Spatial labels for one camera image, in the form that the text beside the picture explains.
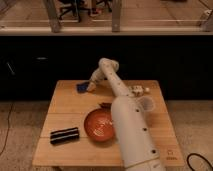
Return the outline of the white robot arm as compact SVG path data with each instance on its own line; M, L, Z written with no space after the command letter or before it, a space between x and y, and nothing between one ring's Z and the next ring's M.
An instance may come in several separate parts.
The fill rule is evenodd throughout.
M90 77L88 91L107 79L115 95L111 115L125 171L166 171L145 121L145 110L117 75L119 63L101 58Z

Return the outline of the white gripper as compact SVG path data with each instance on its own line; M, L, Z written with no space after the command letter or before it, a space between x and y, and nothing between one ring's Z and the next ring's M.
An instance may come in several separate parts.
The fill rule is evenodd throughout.
M90 83L87 86L86 91L92 92L96 89L96 84L99 84L101 81L105 79L104 73L101 71L100 68L97 68L90 77Z

